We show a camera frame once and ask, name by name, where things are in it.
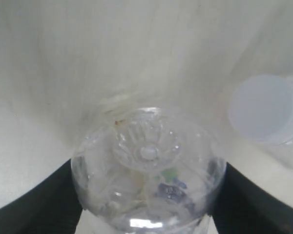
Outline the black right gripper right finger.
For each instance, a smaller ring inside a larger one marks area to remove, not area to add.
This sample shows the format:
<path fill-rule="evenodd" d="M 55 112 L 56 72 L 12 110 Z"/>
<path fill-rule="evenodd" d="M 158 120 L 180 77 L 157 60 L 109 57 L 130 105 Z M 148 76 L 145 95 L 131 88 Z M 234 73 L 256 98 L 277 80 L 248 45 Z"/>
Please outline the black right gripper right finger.
<path fill-rule="evenodd" d="M 227 164 L 212 210 L 220 234 L 293 234 L 293 208 Z"/>

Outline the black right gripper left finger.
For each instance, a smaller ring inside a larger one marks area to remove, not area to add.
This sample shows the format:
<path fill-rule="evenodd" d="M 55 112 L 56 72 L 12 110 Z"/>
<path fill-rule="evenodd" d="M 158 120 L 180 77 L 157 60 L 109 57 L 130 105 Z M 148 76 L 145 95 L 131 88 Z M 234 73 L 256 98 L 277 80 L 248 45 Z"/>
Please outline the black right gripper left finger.
<path fill-rule="evenodd" d="M 0 208 L 0 234 L 73 234 L 81 213 L 68 160 L 35 188 Z"/>

